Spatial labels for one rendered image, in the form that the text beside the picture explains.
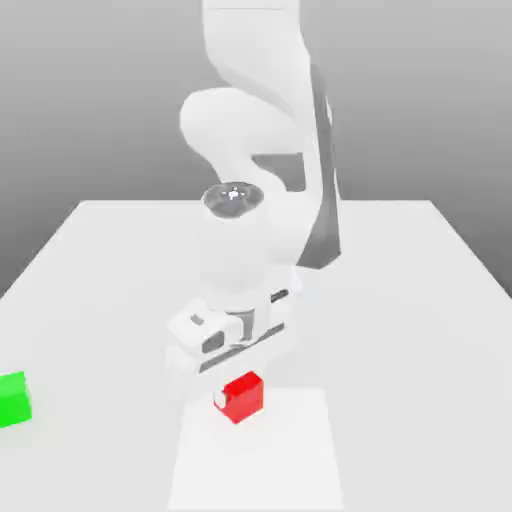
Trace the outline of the small green cube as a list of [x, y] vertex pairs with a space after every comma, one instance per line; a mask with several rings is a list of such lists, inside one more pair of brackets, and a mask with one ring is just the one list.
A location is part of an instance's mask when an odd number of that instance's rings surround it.
[[24, 372], [0, 375], [0, 428], [31, 418], [31, 398]]

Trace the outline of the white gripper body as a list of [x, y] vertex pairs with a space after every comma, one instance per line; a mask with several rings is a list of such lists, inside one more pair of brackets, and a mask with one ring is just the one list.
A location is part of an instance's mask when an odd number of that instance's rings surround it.
[[277, 324], [255, 341], [206, 356], [191, 355], [174, 341], [166, 350], [167, 376], [172, 385], [219, 385], [248, 371], [261, 370], [295, 345], [291, 323]]

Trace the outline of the small red cube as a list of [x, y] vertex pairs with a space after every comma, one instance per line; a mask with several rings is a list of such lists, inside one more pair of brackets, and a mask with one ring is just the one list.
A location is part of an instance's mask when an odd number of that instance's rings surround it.
[[227, 396], [222, 412], [233, 424], [238, 424], [263, 408], [264, 381], [250, 371], [226, 384], [221, 390]]

